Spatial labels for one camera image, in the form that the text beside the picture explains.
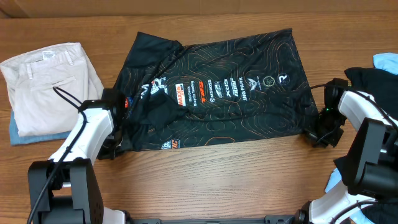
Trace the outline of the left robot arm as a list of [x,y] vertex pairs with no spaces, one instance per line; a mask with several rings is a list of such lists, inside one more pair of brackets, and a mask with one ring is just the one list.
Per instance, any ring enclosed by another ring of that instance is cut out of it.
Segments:
[[48,160],[29,167],[28,223],[129,223],[127,212],[104,206],[93,168],[102,153],[116,157],[128,105],[124,94],[106,88],[101,99],[80,101],[59,87],[54,91],[78,110],[78,120]]

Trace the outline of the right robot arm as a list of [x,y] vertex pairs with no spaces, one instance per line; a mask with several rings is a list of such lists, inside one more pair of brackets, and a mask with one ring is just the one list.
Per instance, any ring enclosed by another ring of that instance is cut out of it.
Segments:
[[307,202],[287,223],[341,223],[362,208],[397,196],[397,121],[368,93],[334,78],[323,84],[325,108],[305,135],[313,146],[336,146],[348,120],[356,137],[347,155],[335,159],[341,180]]

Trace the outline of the black printed cycling jersey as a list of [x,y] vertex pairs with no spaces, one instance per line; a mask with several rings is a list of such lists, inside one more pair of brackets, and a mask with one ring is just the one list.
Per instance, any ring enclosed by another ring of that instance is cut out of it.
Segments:
[[193,45],[140,32],[114,86],[122,151],[291,136],[318,114],[291,29]]

